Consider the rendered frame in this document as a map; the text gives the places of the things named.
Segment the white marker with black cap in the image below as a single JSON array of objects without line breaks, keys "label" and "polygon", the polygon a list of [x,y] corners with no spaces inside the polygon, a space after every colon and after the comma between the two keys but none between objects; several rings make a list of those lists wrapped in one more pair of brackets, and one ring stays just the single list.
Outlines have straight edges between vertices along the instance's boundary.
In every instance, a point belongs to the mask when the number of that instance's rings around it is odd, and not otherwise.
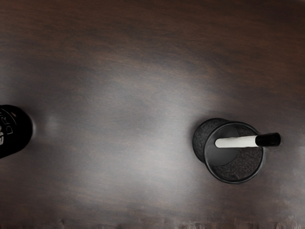
[{"label": "white marker with black cap", "polygon": [[217,148],[273,147],[281,144],[279,133],[251,135],[242,137],[219,138],[215,141]]}]

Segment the black mesh pen holder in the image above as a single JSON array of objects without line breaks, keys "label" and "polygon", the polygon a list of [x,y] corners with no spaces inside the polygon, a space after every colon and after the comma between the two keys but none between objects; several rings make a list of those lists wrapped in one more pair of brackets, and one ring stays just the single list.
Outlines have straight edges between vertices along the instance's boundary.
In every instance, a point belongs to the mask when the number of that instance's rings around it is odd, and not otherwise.
[{"label": "black mesh pen holder", "polygon": [[254,178],[265,162],[262,147],[217,148],[219,138],[258,135],[259,132],[246,123],[212,118],[200,124],[192,139],[196,157],[218,180],[228,184],[241,184]]}]

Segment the black can with white print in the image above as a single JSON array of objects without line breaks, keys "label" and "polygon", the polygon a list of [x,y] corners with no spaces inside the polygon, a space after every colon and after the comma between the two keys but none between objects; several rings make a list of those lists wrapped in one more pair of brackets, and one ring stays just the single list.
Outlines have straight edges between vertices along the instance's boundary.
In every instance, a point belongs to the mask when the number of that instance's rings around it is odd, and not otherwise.
[{"label": "black can with white print", "polygon": [[22,109],[0,105],[0,159],[21,151],[31,140],[33,123]]}]

